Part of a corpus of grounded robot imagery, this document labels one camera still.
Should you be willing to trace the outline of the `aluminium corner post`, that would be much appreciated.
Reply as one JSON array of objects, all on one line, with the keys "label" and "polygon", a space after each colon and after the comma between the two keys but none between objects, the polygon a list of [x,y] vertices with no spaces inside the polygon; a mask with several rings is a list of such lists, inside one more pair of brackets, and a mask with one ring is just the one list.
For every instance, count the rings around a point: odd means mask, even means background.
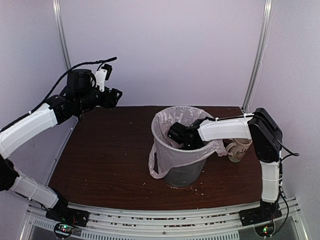
[{"label": "aluminium corner post", "polygon": [[260,74],[262,70],[262,60],[263,60],[265,50],[267,48],[268,38],[270,34],[273,5],[274,5],[273,0],[264,1],[264,9],[263,9],[263,16],[261,21],[258,45],[256,49],[252,71],[249,78],[248,87],[247,87],[246,94],[241,107],[242,111],[245,113],[248,113],[250,111],[250,107],[252,105],[255,92],[258,86],[258,81],[260,79]]},{"label": "aluminium corner post", "polygon": [[57,32],[59,36],[60,46],[65,68],[68,70],[71,67],[71,59],[68,51],[67,40],[64,30],[63,16],[61,11],[61,3],[59,0],[52,0],[53,14],[56,22]]}]

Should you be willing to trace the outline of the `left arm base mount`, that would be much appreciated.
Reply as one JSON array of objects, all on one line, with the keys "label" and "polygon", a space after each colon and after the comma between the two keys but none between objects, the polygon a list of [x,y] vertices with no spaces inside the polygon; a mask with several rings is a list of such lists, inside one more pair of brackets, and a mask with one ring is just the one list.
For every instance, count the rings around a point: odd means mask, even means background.
[{"label": "left arm base mount", "polygon": [[57,222],[53,227],[53,233],[58,238],[65,239],[70,237],[77,228],[86,227],[89,215],[88,211],[68,207],[63,213],[48,209],[45,217]]}]

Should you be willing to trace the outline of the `pink plastic trash bag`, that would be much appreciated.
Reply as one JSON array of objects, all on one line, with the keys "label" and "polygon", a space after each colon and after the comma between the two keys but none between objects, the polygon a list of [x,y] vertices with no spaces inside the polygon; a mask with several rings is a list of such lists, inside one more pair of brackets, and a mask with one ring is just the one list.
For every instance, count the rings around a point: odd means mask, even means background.
[{"label": "pink plastic trash bag", "polygon": [[227,151],[221,139],[206,142],[195,150],[183,150],[182,144],[168,137],[168,131],[174,123],[190,126],[194,121],[209,117],[208,112],[191,106],[171,106],[155,114],[151,122],[154,143],[149,153],[149,174],[155,179],[164,178],[173,168],[188,166],[205,160],[213,153],[226,156]]}]

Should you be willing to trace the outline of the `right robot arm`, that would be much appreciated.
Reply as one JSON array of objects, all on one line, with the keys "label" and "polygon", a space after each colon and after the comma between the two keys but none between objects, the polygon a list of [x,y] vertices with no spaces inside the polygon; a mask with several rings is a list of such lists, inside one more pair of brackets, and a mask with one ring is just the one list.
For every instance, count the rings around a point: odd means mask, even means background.
[{"label": "right robot arm", "polygon": [[167,136],[184,150],[198,149],[213,140],[251,140],[262,170],[260,206],[253,213],[261,221],[276,216],[283,176],[283,133],[264,108],[257,108],[255,112],[241,116],[200,118],[189,126],[175,122],[169,128]]}]

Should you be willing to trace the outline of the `left aluminium corner post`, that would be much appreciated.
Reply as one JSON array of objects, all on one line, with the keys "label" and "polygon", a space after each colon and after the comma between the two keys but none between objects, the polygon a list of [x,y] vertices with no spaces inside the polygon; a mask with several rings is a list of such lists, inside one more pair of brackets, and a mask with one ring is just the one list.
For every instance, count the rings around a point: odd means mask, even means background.
[{"label": "left aluminium corner post", "polygon": [[68,51],[67,40],[64,30],[63,16],[61,11],[61,3],[59,0],[52,0],[53,14],[56,22],[57,32],[59,36],[60,46],[65,68],[68,70],[71,67],[71,59]]}]

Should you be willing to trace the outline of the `cream patterned mug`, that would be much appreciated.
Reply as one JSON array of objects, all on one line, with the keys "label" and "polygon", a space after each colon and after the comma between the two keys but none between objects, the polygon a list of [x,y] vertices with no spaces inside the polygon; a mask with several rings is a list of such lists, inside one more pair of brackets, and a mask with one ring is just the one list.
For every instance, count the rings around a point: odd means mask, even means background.
[{"label": "cream patterned mug", "polygon": [[224,139],[223,144],[227,151],[227,158],[233,163],[239,163],[251,146],[252,142],[253,141],[251,139],[245,138]]}]

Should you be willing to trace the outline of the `grey mesh trash bin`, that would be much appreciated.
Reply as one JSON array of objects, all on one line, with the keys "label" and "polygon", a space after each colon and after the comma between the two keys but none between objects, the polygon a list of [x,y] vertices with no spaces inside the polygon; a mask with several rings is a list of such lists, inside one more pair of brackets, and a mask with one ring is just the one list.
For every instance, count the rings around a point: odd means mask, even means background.
[{"label": "grey mesh trash bin", "polygon": [[206,161],[207,157],[199,160],[195,157],[179,156],[173,161],[163,180],[173,187],[189,187],[200,177]]}]

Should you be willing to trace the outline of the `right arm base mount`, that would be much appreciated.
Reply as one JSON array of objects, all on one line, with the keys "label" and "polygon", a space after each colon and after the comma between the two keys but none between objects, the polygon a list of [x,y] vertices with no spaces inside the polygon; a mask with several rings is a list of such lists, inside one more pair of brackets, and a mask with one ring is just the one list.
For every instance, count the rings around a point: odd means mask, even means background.
[{"label": "right arm base mount", "polygon": [[275,219],[282,216],[281,210],[272,213],[261,207],[241,210],[238,214],[243,227],[253,225],[255,233],[263,238],[271,237],[275,233]]}]

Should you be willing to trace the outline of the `right aluminium corner post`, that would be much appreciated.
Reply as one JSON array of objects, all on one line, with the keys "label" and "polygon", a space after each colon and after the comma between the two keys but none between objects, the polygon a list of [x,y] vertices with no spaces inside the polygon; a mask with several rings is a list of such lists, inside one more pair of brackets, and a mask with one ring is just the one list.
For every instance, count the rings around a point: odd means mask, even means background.
[{"label": "right aluminium corner post", "polygon": [[267,48],[268,38],[270,34],[273,5],[274,5],[273,0],[264,1],[264,9],[263,9],[263,16],[261,21],[258,45],[256,49],[252,71],[249,78],[248,87],[247,87],[246,94],[241,107],[242,111],[245,113],[248,113],[250,111],[250,107],[252,105],[255,92],[258,86],[258,81],[260,79],[260,74],[262,70],[262,60],[263,60],[265,50]]}]

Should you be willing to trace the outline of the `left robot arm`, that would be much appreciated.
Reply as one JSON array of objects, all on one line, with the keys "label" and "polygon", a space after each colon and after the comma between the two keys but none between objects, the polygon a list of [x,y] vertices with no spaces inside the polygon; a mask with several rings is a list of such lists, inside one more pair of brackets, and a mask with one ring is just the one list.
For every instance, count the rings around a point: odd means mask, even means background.
[{"label": "left robot arm", "polygon": [[67,84],[60,94],[49,97],[34,112],[0,131],[0,189],[13,191],[40,203],[61,222],[72,218],[68,201],[56,190],[44,186],[15,168],[9,156],[33,137],[60,125],[71,117],[80,119],[95,107],[112,109],[122,96],[118,89],[105,86],[112,66],[103,64],[96,73],[74,69],[67,73]]}]

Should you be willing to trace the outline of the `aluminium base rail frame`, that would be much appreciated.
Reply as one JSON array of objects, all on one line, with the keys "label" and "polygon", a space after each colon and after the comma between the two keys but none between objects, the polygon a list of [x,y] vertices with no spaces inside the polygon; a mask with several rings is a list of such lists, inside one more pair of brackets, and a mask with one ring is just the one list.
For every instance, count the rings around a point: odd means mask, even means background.
[{"label": "aluminium base rail frame", "polygon": [[[282,216],[270,222],[244,226],[239,212],[256,208],[259,202],[193,210],[125,210],[70,203],[70,207],[89,212],[87,225],[76,227],[66,240],[311,240],[302,211],[295,197],[279,200]],[[54,234],[57,221],[30,203],[18,240],[60,240]],[[272,237],[256,231],[275,224]]]}]

